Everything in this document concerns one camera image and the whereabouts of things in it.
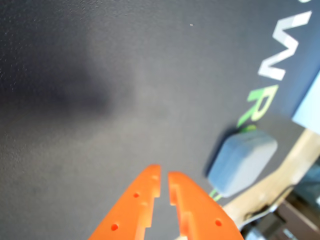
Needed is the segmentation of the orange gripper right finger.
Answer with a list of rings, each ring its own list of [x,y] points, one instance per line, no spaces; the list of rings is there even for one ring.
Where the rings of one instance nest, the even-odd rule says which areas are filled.
[[[170,204],[176,207],[179,232],[189,240],[242,240],[234,221],[195,181],[168,173]]]

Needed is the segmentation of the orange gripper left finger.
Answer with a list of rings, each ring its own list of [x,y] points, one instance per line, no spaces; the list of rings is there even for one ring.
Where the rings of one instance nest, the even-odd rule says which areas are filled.
[[[152,226],[155,199],[161,194],[161,166],[146,167],[129,185],[89,237],[90,240],[143,240]]]

